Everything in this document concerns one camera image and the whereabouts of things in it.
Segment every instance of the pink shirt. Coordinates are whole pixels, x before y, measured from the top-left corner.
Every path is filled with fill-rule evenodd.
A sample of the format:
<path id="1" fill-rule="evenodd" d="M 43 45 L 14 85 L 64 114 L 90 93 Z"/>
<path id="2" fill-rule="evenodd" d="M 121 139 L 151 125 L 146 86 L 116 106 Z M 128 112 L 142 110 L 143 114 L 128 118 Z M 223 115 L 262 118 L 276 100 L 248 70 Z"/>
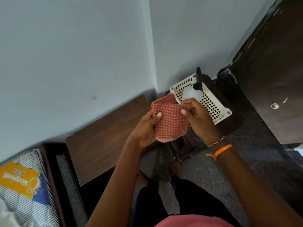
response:
<path id="1" fill-rule="evenodd" d="M 233 227 L 219 217 L 202 215 L 172 215 L 165 218 L 155 227 Z"/>

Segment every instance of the white plastic basket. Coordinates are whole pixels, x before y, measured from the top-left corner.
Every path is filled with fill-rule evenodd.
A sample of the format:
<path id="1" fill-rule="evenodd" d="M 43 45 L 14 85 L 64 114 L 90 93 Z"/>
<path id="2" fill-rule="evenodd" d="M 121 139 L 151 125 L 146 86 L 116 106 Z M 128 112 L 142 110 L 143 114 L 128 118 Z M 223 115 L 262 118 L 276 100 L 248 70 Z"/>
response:
<path id="1" fill-rule="evenodd" d="M 186 87 L 192 87 L 192 85 L 197 82 L 194 75 L 195 73 L 170 87 L 171 93 L 175 95 L 179 104 L 182 101 L 184 89 Z M 200 103 L 208 110 L 215 124 L 232 114 L 232 111 L 229 110 L 229 108 L 224 107 L 204 83 L 202 84 L 202 87 L 203 91 L 200 91 L 201 94 L 199 94 Z"/>

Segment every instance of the towel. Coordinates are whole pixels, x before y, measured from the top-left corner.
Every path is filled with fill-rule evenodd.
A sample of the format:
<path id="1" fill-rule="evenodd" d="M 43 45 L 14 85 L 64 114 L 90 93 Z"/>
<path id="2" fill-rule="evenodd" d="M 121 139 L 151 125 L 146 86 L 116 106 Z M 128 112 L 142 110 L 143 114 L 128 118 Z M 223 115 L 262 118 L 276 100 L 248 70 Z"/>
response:
<path id="1" fill-rule="evenodd" d="M 185 135 L 189 122 L 181 114 L 180 110 L 185 109 L 189 111 L 190 105 L 179 105 L 175 95 L 170 93 L 153 101 L 151 103 L 151 109 L 153 117 L 159 112 L 162 113 L 160 121 L 155 125 L 155 133 L 158 141 L 166 143 Z"/>

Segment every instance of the leg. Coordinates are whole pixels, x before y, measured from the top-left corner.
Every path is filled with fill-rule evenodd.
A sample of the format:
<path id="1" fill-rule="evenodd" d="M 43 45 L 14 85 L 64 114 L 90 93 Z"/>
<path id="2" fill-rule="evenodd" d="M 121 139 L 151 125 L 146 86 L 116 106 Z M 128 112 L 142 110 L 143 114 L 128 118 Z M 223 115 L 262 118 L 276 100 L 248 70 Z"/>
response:
<path id="1" fill-rule="evenodd" d="M 144 177 L 141 172 L 138 174 L 139 177 Z M 146 184 L 148 185 L 143 187 L 138 194 L 131 227 L 154 227 L 169 216 L 163 206 L 157 183 L 147 182 Z"/>
<path id="2" fill-rule="evenodd" d="M 180 214 L 215 216 L 235 227 L 240 226 L 220 200 L 191 181 L 180 179 L 181 166 L 181 161 L 174 159 L 171 185 L 179 202 Z"/>

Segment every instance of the foot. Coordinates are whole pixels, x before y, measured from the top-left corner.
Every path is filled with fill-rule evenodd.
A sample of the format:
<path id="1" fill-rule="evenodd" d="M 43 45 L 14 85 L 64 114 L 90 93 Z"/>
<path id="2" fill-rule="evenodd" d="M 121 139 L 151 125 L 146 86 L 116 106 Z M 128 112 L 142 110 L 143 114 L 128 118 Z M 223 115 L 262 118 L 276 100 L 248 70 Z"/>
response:
<path id="1" fill-rule="evenodd" d="M 181 171 L 182 171 L 182 161 L 174 157 L 172 161 L 172 175 L 176 175 L 177 177 L 180 178 Z"/>
<path id="2" fill-rule="evenodd" d="M 146 187 L 149 184 L 149 178 L 141 171 L 138 171 L 137 183 L 143 187 Z"/>

